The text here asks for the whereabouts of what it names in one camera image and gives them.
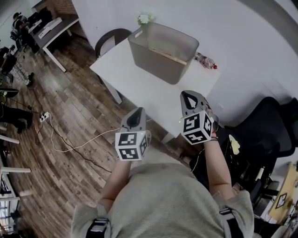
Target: translucent storage bin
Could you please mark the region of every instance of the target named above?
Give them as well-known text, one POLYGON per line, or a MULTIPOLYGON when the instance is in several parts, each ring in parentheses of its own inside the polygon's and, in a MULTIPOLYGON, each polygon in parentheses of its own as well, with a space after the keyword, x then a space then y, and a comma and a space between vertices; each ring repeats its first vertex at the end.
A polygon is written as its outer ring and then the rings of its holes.
POLYGON ((189 67, 199 42, 157 23, 148 23, 129 37, 135 65, 169 84, 176 84, 189 67))

